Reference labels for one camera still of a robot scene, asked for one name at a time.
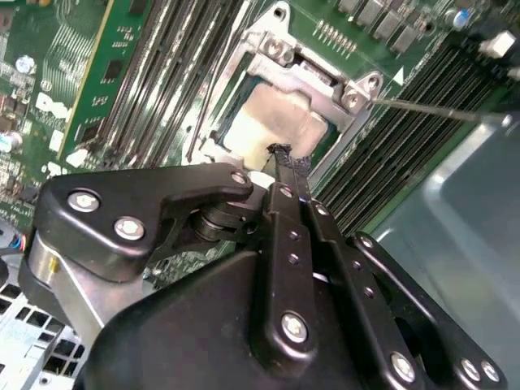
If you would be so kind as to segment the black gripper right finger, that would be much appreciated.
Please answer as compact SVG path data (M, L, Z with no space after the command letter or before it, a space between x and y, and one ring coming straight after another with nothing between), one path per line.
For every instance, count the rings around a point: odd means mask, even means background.
M506 389L504 372L371 236L342 236L292 160L318 264L331 284L362 389Z

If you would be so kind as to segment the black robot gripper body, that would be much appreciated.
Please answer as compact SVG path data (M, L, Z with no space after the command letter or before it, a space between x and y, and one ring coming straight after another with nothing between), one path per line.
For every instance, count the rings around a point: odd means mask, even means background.
M83 389L383 389L361 341L340 317L332 288L313 282L318 354L284 378L250 348L256 324L252 253L204 266L117 314L101 331L80 375Z

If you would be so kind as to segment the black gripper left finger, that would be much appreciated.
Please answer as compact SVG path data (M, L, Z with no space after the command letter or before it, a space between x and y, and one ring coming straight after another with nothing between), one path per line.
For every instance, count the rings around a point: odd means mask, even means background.
M84 343L142 299L228 255L252 253L266 369L305 369L318 352L310 232L287 145L269 147L267 187L225 162L61 175L39 195L32 277Z

